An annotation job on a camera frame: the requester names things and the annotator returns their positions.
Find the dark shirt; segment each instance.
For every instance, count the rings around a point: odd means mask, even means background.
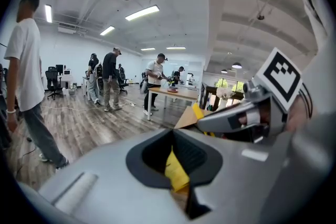
[[[178,80],[177,80],[176,77],[178,77],[180,79],[180,72],[179,71],[174,72],[174,84],[178,84]]]
[[[99,63],[98,58],[89,61],[89,66],[91,67],[92,72],[94,71],[96,65]]]
[[[108,79],[109,76],[116,78],[116,63],[117,57],[114,53],[109,52],[105,55],[103,61],[103,79]]]

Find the jeans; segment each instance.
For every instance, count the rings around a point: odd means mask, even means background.
[[[108,79],[103,79],[104,83],[104,104],[105,108],[109,109],[110,106],[110,90],[112,88],[113,91],[113,107],[116,108],[119,105],[119,83],[117,79],[112,79],[111,82],[109,82]]]
[[[97,80],[94,78],[93,74],[90,74],[90,78],[88,80],[88,92],[90,93],[91,99],[93,101],[99,99]]]
[[[147,88],[155,88],[155,87],[161,87],[161,85],[155,85],[155,84],[150,84],[150,83],[147,84]],[[146,111],[148,110],[148,96],[149,96],[149,91],[147,92],[146,97],[145,97],[144,107],[145,107]],[[152,104],[151,104],[151,106],[154,106],[155,98],[157,96],[158,96],[157,93],[152,93]]]
[[[56,167],[65,166],[67,159],[65,159],[59,151],[52,134],[44,124],[44,119],[41,114],[41,103],[32,109],[23,111],[22,115],[25,119],[31,139],[41,150],[42,154],[51,160]]]

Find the black pants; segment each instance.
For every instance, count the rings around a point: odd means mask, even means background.
[[[156,88],[156,87],[161,87],[161,85],[155,85],[155,84],[150,84],[150,83],[147,84],[147,88]],[[145,104],[144,104],[145,110],[148,110],[148,95],[149,95],[149,91],[147,92],[146,97],[145,97]],[[154,106],[156,96],[157,96],[156,93],[152,94],[152,106]]]

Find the hand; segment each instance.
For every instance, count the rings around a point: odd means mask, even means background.
[[[265,104],[259,107],[260,112],[260,122],[269,123],[270,120],[270,105]],[[286,124],[285,131],[295,132],[297,128],[303,126],[308,121],[306,115],[305,103],[301,96],[297,96],[294,100],[292,106],[289,109],[288,121]],[[241,124],[246,124],[246,116],[239,119]]]
[[[7,115],[7,125],[8,125],[8,129],[11,132],[14,132],[17,128],[17,120],[16,120],[16,114],[15,113],[11,113]]]

